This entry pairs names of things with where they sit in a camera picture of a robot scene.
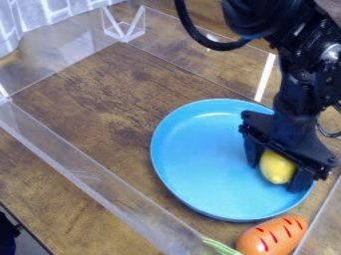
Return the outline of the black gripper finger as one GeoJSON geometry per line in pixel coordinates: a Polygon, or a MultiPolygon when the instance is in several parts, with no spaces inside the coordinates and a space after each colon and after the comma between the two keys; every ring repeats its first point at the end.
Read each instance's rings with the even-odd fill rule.
{"type": "Polygon", "coordinates": [[[250,133],[245,134],[242,137],[247,164],[251,167],[257,167],[265,151],[266,140],[259,136],[251,135],[250,133]]]}
{"type": "Polygon", "coordinates": [[[313,181],[314,171],[306,166],[299,166],[289,182],[287,190],[291,193],[301,192],[309,188],[313,181]]]}

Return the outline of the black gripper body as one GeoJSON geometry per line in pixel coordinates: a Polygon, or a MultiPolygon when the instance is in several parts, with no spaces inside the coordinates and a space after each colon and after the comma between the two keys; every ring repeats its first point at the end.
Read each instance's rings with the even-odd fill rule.
{"type": "Polygon", "coordinates": [[[315,116],[243,111],[241,118],[242,135],[250,133],[262,137],[265,148],[285,156],[298,167],[306,166],[314,171],[314,180],[327,178],[338,159],[317,136],[315,116]]]}

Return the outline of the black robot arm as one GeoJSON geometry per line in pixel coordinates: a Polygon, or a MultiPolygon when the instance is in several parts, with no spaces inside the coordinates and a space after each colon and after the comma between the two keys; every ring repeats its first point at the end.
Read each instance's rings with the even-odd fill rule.
{"type": "Polygon", "coordinates": [[[250,165],[271,149],[295,164],[287,190],[326,179],[338,159],[315,133],[319,113],[341,103],[341,27],[314,0],[222,0],[225,21],[242,38],[278,51],[282,74],[271,115],[241,114],[250,165]]]}

